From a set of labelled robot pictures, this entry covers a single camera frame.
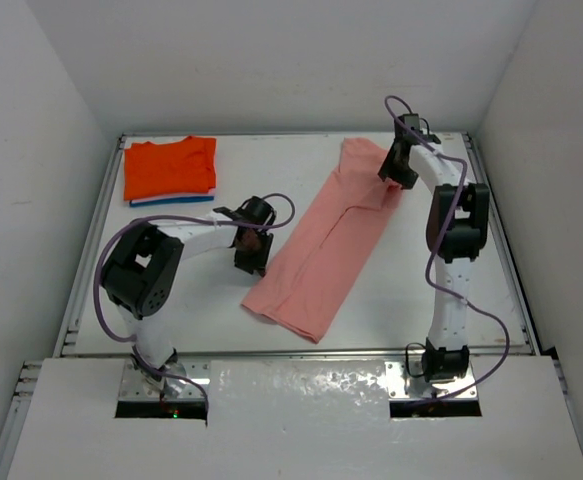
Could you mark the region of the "pink t-shirt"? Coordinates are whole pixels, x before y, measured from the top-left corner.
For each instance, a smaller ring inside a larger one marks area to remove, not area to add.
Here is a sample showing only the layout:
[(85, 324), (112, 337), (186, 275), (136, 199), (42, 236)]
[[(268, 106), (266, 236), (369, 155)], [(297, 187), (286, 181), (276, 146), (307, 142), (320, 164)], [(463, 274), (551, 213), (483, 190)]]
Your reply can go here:
[(365, 138), (343, 140), (337, 167), (242, 300), (245, 309), (322, 340), (400, 204), (402, 188), (378, 176), (386, 154)]

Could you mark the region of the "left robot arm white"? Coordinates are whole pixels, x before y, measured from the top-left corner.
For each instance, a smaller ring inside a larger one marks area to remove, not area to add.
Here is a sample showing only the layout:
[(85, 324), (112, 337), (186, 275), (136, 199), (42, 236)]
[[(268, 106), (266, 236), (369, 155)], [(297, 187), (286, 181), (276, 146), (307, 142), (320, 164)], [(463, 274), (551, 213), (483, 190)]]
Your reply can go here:
[(157, 377), (177, 362), (160, 310), (180, 264), (218, 249), (234, 251), (234, 266), (264, 276), (274, 235), (274, 208), (253, 196), (237, 209), (203, 217), (154, 215), (132, 221), (106, 244), (96, 265), (93, 299), (107, 336), (132, 345), (141, 369)]

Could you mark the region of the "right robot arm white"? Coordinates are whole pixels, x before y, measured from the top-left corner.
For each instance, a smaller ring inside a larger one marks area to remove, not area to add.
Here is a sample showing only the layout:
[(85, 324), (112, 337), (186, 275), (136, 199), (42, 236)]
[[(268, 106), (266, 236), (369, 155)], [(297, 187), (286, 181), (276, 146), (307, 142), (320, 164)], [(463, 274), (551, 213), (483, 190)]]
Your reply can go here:
[(488, 237), (490, 190), (469, 182), (467, 173), (467, 162), (445, 155), (433, 137), (394, 122), (394, 140), (378, 176), (405, 190), (422, 181), (431, 194), (425, 280), (435, 300), (418, 375), (427, 382), (462, 378), (469, 367), (467, 295), (473, 263)]

